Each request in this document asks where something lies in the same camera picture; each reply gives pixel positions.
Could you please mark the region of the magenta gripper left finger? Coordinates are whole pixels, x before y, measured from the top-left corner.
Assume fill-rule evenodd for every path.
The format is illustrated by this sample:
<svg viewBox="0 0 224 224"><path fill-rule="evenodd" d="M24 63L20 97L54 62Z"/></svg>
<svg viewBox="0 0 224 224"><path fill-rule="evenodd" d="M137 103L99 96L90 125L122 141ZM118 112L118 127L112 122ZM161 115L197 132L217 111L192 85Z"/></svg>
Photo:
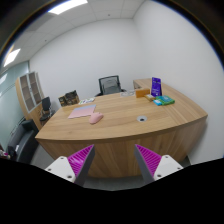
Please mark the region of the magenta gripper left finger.
<svg viewBox="0 0 224 224"><path fill-rule="evenodd" d="M46 171L76 185L83 186L94 157L95 148L90 145L69 157L58 157L46 168Z"/></svg>

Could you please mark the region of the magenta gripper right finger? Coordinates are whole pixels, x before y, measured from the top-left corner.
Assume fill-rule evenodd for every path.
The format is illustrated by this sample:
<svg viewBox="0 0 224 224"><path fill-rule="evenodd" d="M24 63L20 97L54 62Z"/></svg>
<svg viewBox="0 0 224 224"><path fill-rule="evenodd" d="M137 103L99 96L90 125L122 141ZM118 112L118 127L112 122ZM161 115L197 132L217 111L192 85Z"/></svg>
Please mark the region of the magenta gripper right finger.
<svg viewBox="0 0 224 224"><path fill-rule="evenodd" d="M152 183L182 169L171 156L161 156L141 145L135 145L134 155L145 183Z"/></svg>

